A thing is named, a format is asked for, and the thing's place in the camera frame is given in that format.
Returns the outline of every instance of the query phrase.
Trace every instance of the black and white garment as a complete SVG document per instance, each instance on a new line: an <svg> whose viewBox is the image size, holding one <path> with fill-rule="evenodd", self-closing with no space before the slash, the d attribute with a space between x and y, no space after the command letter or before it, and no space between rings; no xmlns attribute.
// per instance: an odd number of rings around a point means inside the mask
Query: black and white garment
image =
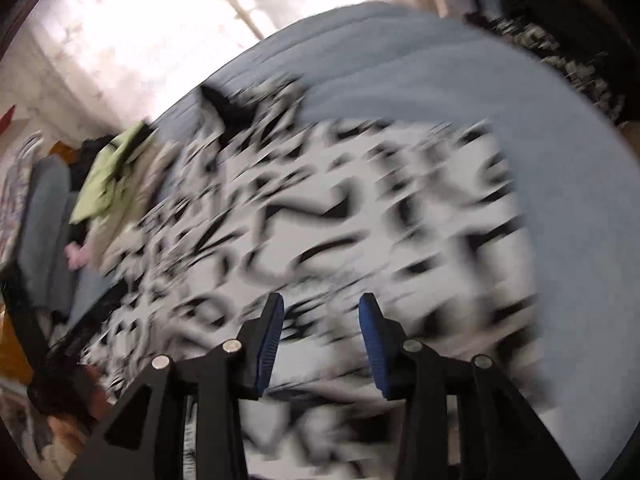
<svg viewBox="0 0 640 480"><path fill-rule="evenodd" d="M203 107L174 192L108 254L130 292L84 360L119 397L154 355L204 354L278 291L271 388L244 405L250 472L309 478L335 465L363 478L380 471L372 450L395 425L370 380L360 295L443 354L493 355L532 395L531 255L486 124L297 126L302 97L290 78L235 95L255 118L222 149L224 124Z"/></svg>

